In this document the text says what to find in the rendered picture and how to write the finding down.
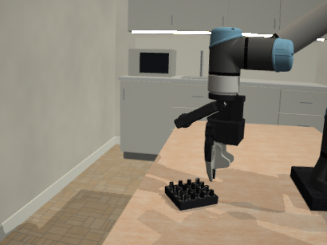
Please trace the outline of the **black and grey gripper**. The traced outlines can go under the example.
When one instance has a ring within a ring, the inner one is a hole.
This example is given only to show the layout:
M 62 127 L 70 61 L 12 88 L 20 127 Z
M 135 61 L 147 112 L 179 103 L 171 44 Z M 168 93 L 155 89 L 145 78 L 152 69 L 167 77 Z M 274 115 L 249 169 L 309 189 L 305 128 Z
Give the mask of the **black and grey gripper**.
M 227 145 L 238 146 L 244 137 L 245 119 L 242 117 L 246 96 L 208 93 L 208 98 L 216 100 L 215 106 L 219 110 L 207 117 L 205 128 L 204 157 L 207 175 L 212 182 L 216 168 L 228 168 L 234 161 Z

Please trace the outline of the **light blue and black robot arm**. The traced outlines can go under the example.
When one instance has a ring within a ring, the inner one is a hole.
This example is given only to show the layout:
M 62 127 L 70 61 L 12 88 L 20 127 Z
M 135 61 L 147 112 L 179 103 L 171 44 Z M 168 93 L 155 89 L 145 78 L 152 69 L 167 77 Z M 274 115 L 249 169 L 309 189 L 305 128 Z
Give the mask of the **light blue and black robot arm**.
M 327 34 L 327 0 L 268 38 L 246 38 L 238 28 L 218 27 L 211 31 L 208 91 L 217 95 L 239 93 L 241 69 L 289 72 L 294 54 Z M 289 39 L 289 40 L 287 40 Z M 217 75 L 217 76 L 213 76 Z M 218 112 L 216 101 L 175 119 L 176 128 Z M 320 157 L 313 168 L 310 183 L 327 192 L 327 109 Z

